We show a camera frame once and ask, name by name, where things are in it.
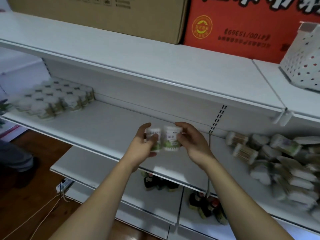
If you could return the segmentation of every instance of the circular logo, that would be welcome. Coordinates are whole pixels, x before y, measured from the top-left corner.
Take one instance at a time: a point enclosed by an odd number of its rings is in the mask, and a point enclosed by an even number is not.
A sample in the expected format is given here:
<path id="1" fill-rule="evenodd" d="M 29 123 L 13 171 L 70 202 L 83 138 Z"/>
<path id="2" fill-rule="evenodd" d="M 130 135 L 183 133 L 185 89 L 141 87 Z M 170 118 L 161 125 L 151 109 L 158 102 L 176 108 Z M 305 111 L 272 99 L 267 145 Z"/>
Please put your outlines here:
<path id="1" fill-rule="evenodd" d="M 198 39 L 207 37 L 212 30 L 212 21 L 206 16 L 197 17 L 192 24 L 192 33 Z"/>

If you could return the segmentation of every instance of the left hand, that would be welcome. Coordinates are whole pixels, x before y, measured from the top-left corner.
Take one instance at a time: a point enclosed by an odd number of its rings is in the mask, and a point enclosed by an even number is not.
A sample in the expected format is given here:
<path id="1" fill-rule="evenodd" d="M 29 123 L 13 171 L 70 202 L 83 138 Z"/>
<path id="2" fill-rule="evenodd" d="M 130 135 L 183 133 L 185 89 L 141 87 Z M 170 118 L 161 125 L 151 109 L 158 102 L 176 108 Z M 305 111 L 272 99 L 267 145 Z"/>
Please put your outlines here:
<path id="1" fill-rule="evenodd" d="M 158 134 L 154 134 L 150 137 L 150 140 L 144 142 L 144 132 L 146 128 L 149 128 L 151 123 L 143 124 L 139 127 L 137 134 L 130 143 L 126 153 L 120 160 L 127 163 L 132 168 L 132 172 L 136 171 L 139 165 L 146 160 L 147 157 L 154 157 L 157 155 L 155 152 L 150 152 L 152 146 L 158 141 Z"/>

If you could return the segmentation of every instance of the cardboard box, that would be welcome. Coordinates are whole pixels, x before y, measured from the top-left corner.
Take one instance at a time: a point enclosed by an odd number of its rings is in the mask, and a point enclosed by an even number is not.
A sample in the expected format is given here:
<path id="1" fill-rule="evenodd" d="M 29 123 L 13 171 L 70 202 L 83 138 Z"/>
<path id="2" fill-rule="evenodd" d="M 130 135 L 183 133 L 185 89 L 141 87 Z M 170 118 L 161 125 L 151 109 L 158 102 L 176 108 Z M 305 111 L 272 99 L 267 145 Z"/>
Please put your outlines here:
<path id="1" fill-rule="evenodd" d="M 320 0 L 191 0 L 184 44 L 280 63 Z"/>
<path id="2" fill-rule="evenodd" d="M 7 0 L 14 12 L 177 44 L 188 0 Z"/>

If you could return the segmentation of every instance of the white polka dot box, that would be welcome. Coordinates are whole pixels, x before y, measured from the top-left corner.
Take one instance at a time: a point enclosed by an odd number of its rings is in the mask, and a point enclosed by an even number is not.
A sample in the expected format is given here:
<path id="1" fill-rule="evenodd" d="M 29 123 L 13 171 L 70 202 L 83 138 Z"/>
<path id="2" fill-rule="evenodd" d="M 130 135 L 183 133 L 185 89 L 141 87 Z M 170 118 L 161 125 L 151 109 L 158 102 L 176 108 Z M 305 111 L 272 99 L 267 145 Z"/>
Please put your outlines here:
<path id="1" fill-rule="evenodd" d="M 320 24 L 301 24 L 294 42 L 280 63 L 292 85 L 320 91 Z"/>
<path id="2" fill-rule="evenodd" d="M 8 98 L 13 108 L 42 120 L 54 119 L 65 111 L 76 112 L 94 101 L 92 87 L 60 78 L 50 78 Z"/>

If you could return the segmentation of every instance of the red cardboard box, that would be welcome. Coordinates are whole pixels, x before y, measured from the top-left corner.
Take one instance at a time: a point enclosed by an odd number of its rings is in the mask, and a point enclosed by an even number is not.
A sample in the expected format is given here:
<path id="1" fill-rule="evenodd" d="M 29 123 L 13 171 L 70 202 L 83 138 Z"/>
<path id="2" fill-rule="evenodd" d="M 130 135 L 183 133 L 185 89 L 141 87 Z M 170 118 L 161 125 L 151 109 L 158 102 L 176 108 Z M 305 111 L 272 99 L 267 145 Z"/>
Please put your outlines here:
<path id="1" fill-rule="evenodd" d="M 191 0 L 184 44 L 280 63 L 300 21 L 320 23 L 320 0 Z"/>

